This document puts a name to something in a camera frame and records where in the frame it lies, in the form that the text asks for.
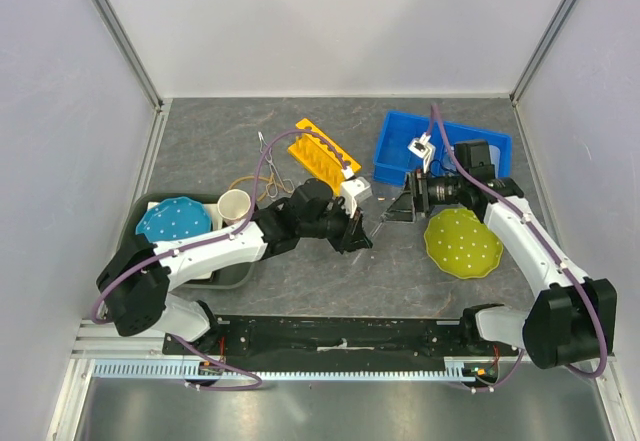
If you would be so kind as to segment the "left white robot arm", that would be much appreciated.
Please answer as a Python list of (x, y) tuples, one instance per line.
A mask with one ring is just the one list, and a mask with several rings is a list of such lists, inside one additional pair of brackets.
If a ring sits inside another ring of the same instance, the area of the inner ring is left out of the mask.
[(287, 253), (305, 238), (324, 239), (340, 254), (369, 249), (359, 204), (370, 195), (362, 177), (337, 191), (309, 179), (290, 197), (220, 230), (157, 243), (144, 235), (129, 238), (96, 281), (106, 316), (94, 321), (113, 324), (122, 337), (155, 330), (185, 340), (198, 354), (211, 353), (220, 339), (213, 313), (173, 290), (210, 272)]

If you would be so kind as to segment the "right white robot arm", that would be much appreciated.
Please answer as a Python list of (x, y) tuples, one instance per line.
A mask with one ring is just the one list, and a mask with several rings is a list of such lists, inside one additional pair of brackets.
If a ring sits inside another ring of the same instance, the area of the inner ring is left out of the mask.
[(423, 165), (406, 175), (384, 219), (413, 222), (437, 206), (464, 206), (497, 236), (535, 297), (527, 311), (500, 304), (465, 309), (457, 332), (460, 347), (477, 355), (493, 342), (512, 345), (541, 369), (596, 359), (592, 374), (600, 376), (613, 351), (617, 292), (612, 283), (592, 279), (561, 251), (517, 183), (497, 177), (486, 141), (457, 143), (450, 151), (457, 171), (444, 176), (429, 171), (434, 148), (428, 137), (413, 139), (408, 149)]

